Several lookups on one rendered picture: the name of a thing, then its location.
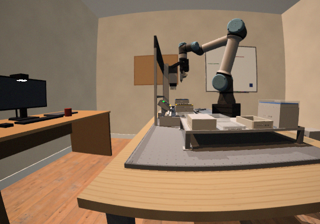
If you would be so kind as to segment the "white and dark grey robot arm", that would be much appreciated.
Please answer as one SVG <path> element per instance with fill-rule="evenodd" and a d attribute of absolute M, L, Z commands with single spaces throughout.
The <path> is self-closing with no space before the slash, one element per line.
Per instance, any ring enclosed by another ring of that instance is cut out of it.
<path fill-rule="evenodd" d="M 212 79 L 212 86 L 219 91 L 217 104 L 235 104 L 233 90 L 233 77 L 231 70 L 234 64 L 240 41 L 247 36 L 245 23 L 240 18 L 232 19 L 227 25 L 226 36 L 199 46 L 197 41 L 186 44 L 179 43 L 179 59 L 187 59 L 187 52 L 193 52 L 202 56 L 205 52 L 220 48 L 226 45 L 219 71 Z M 224 91 L 225 90 L 225 91 Z"/>

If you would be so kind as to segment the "yellow tip rack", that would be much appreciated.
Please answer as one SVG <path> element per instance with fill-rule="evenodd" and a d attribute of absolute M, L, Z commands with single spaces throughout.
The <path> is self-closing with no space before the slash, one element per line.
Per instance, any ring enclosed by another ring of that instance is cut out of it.
<path fill-rule="evenodd" d="M 176 104 L 175 112 L 194 112 L 192 104 Z"/>

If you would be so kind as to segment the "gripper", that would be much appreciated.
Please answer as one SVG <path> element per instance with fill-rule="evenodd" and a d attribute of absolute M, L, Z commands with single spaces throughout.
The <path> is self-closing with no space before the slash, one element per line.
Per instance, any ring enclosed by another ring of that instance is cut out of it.
<path fill-rule="evenodd" d="M 186 58 L 180 58 L 179 61 L 182 61 L 183 63 L 180 64 L 180 81 L 182 82 L 183 81 L 183 78 L 186 78 L 187 77 L 187 71 L 189 71 L 189 59 L 186 59 Z"/>

